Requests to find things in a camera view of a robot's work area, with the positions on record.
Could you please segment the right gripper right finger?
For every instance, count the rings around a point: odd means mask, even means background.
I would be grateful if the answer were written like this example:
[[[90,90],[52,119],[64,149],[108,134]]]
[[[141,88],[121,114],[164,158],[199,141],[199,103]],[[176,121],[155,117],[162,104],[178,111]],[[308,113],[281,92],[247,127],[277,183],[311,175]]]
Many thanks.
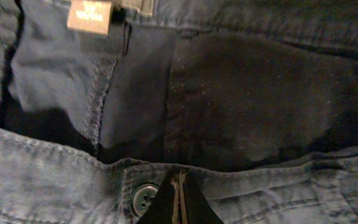
[[[190,171],[181,169],[179,180],[179,223],[182,224],[223,224],[209,206]]]

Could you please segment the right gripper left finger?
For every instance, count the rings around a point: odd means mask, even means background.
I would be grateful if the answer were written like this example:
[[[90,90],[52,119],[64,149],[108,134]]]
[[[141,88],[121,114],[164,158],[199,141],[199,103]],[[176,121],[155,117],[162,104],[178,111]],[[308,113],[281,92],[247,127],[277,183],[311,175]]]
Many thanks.
[[[179,223],[179,169],[169,170],[148,210],[137,224]]]

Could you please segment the navy blue shorts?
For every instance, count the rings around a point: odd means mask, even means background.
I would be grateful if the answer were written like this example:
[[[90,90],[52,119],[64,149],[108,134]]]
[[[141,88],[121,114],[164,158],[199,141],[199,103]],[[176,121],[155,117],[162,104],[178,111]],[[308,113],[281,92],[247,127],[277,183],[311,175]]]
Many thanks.
[[[0,1],[0,223],[358,223],[358,1]]]

